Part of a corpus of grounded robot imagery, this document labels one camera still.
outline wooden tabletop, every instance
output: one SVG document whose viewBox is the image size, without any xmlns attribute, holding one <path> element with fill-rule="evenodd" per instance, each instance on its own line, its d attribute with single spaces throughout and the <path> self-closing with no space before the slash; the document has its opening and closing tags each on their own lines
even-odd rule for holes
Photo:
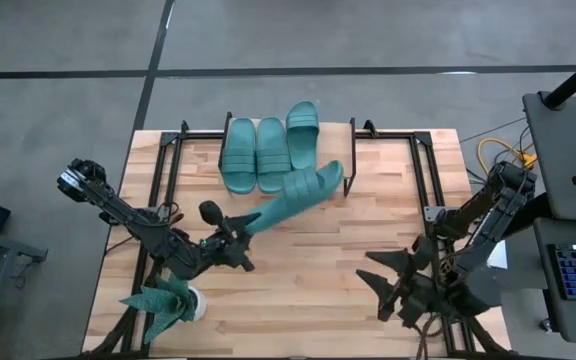
<svg viewBox="0 0 576 360">
<path fill-rule="evenodd" d="M 459 206 L 471 196 L 457 132 L 432 134 L 444 197 Z M 137 131 L 131 144 L 121 197 L 135 207 L 146 206 L 160 131 Z M 217 161 L 219 140 L 185 140 L 177 175 L 175 201 L 185 218 L 176 226 L 194 241 L 213 228 L 198 212 L 204 200 L 215 201 L 225 215 L 235 216 L 271 198 L 258 190 L 232 195 L 223 186 Z M 352 171 L 350 126 L 321 123 L 319 166 L 340 160 Z M 426 188 L 432 186 L 426 157 Z M 405 140 L 357 140 L 357 176 L 350 195 L 340 187 L 333 198 L 252 239 L 250 259 L 256 269 L 244 273 L 229 267 L 211 268 L 193 281 L 208 299 L 205 317 L 178 322 L 151 344 L 150 355 L 170 357 L 405 357 L 416 354 L 415 331 L 393 316 L 376 319 L 377 297 L 355 275 L 356 269 L 396 280 L 392 270 L 364 257 L 366 251 L 409 247 L 423 231 L 410 148 Z M 164 166 L 164 183 L 170 154 Z M 429 193 L 431 204 L 434 202 Z M 108 246 L 128 237 L 112 230 Z M 83 350 L 97 346 L 112 329 L 130 295 L 138 242 L 109 253 L 103 262 Z M 499 308 L 480 321 L 500 344 L 508 335 Z M 141 326 L 135 341 L 141 339 Z M 445 355 L 441 336 L 429 341 L 431 355 Z"/>
</svg>

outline slide sandal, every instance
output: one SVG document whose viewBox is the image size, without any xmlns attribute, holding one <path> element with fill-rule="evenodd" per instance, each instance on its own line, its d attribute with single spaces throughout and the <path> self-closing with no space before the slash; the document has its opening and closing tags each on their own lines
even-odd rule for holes
<svg viewBox="0 0 576 360">
<path fill-rule="evenodd" d="M 235 119 L 221 158 L 221 176 L 226 188 L 235 194 L 248 194 L 255 188 L 255 125 L 250 119 Z"/>
<path fill-rule="evenodd" d="M 250 210 L 248 214 L 260 213 L 246 226 L 246 232 L 254 235 L 270 229 L 280 222 L 330 198 L 344 177 L 344 167 L 339 161 L 331 161 L 325 167 L 297 170 L 284 177 L 283 192 L 274 199 Z"/>
<path fill-rule="evenodd" d="M 317 135 L 319 117 L 315 104 L 302 101 L 288 112 L 286 133 L 290 161 L 295 170 L 317 168 Z"/>
<path fill-rule="evenodd" d="M 283 177 L 292 170 L 284 126 L 275 117 L 264 118 L 257 128 L 257 183 L 265 194 L 281 191 Z"/>
</svg>

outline white pot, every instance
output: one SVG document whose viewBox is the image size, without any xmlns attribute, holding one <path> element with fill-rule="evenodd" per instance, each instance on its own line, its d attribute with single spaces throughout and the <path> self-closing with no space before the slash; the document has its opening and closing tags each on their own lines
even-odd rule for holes
<svg viewBox="0 0 576 360">
<path fill-rule="evenodd" d="M 195 318 L 193 319 L 193 321 L 198 321 L 199 319 L 204 317 L 204 314 L 206 313 L 206 306 L 208 305 L 208 303 L 206 302 L 206 297 L 204 296 L 204 294 L 202 294 L 201 291 L 197 290 L 197 288 L 188 285 L 188 290 L 190 290 L 191 295 L 194 295 L 195 299 L 197 299 L 197 308 L 195 308 Z"/>
</svg>

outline gray concrete floor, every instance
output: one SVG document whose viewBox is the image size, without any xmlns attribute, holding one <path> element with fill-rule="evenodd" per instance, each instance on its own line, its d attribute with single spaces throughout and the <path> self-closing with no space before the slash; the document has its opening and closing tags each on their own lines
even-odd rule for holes
<svg viewBox="0 0 576 360">
<path fill-rule="evenodd" d="M 164 0 L 0 0 L 0 71 L 145 70 Z M 576 64 L 576 0 L 178 0 L 160 69 L 300 66 Z M 285 116 L 309 99 L 322 121 L 382 128 L 456 128 L 466 139 L 523 116 L 524 93 L 568 73 L 157 79 L 146 129 L 218 129 L 226 111 Z M 76 354 L 107 227 L 55 180 L 74 157 L 104 165 L 117 187 L 144 81 L 0 80 L 0 204 L 7 235 L 50 248 L 26 288 L 6 292 L 0 359 Z M 487 136 L 515 144 L 524 121 Z M 486 147 L 490 164 L 499 151 Z M 504 294 L 513 349 L 576 359 L 576 344 L 542 333 L 543 299 Z"/>
</svg>

